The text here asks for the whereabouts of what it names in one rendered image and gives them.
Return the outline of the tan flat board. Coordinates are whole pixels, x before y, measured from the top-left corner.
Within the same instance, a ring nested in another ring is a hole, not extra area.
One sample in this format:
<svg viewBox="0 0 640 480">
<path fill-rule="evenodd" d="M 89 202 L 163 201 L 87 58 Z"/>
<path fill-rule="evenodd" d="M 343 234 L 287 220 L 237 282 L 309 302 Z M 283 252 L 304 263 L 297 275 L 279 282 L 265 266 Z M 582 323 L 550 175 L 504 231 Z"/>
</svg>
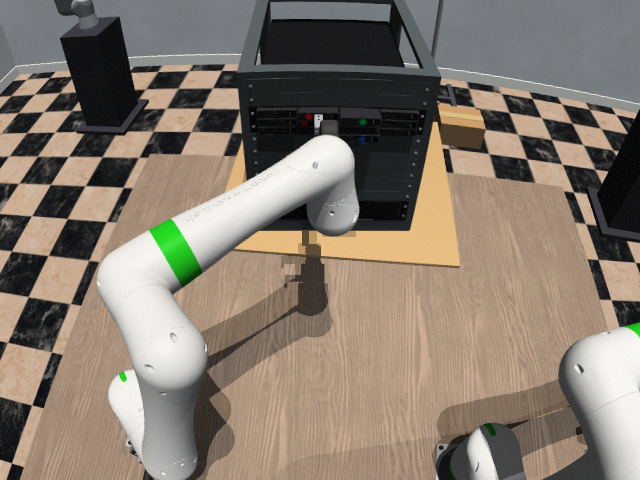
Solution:
<svg viewBox="0 0 640 480">
<path fill-rule="evenodd" d="M 226 187 L 246 181 L 243 139 Z M 433 122 L 410 230 L 260 230 L 232 251 L 460 268 L 451 196 L 438 123 Z"/>
</svg>

